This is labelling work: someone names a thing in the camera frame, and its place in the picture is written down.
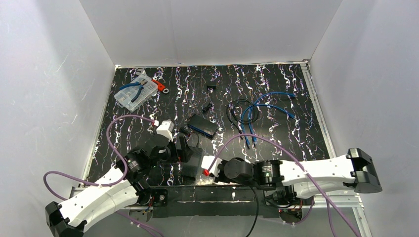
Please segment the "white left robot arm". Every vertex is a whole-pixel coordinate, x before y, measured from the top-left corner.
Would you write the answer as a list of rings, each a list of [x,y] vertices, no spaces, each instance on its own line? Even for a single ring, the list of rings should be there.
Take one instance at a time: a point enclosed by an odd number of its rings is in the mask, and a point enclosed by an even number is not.
[[[49,203],[45,207],[47,226],[55,237],[82,237],[98,221],[127,206],[166,206],[168,192],[152,188],[146,178],[159,164],[182,164],[193,155],[184,136],[171,140],[154,135],[119,159],[96,186],[61,203]]]

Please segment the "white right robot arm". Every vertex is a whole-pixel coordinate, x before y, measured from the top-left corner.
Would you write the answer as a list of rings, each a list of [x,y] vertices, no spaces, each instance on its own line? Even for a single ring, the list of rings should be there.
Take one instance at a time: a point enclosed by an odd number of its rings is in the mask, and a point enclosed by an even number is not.
[[[264,191],[285,188],[287,198],[308,199],[321,192],[353,190],[371,194],[382,191],[372,157],[350,148],[339,157],[304,161],[264,160],[248,163],[241,158],[217,158],[208,168],[216,182],[236,183]]]

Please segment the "grey ribbed network switch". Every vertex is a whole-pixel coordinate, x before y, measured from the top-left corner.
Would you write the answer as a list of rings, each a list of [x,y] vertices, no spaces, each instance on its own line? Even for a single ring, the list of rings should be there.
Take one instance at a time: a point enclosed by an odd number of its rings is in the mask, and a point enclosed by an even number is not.
[[[182,162],[179,170],[179,175],[182,177],[195,181],[202,172],[201,163],[203,158],[202,148],[191,148],[193,153],[188,162]]]

